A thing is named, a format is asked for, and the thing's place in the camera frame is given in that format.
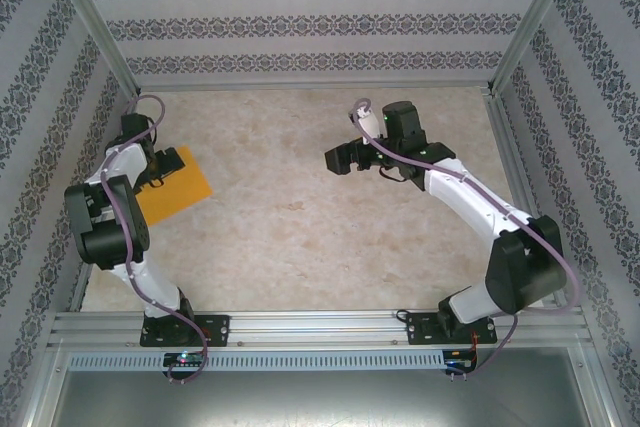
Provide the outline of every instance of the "yellow sponge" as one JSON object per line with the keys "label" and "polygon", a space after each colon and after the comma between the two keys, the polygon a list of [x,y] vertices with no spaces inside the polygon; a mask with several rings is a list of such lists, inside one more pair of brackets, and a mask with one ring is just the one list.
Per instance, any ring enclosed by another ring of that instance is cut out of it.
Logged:
{"label": "yellow sponge", "polygon": [[189,147],[176,149],[185,166],[165,177],[162,187],[145,185],[136,195],[149,226],[213,194]]}

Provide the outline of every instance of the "beige floor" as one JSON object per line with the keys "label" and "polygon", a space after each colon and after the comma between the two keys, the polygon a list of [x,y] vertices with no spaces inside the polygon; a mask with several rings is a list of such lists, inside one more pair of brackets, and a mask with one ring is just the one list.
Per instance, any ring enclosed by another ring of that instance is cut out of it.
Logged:
{"label": "beige floor", "polygon": [[[433,308],[483,277],[488,252],[447,206],[374,170],[336,176],[323,155],[357,137],[355,99],[378,113],[411,100],[427,138],[510,201],[478,89],[159,95],[158,147],[189,145],[214,190],[151,229],[151,254],[195,310]],[[94,268],[83,310],[141,304]]]}

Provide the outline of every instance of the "wall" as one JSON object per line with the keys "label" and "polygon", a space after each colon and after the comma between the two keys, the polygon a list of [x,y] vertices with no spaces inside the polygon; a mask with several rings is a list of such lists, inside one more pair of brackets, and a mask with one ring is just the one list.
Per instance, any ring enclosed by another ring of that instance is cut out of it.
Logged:
{"label": "wall", "polygon": [[94,0],[138,82],[488,81],[532,0]]}
{"label": "wall", "polygon": [[0,426],[17,414],[48,314],[80,258],[64,189],[118,128],[119,86],[70,0],[0,0]]}
{"label": "wall", "polygon": [[640,424],[640,0],[554,0],[503,103],[560,220],[624,425]]}

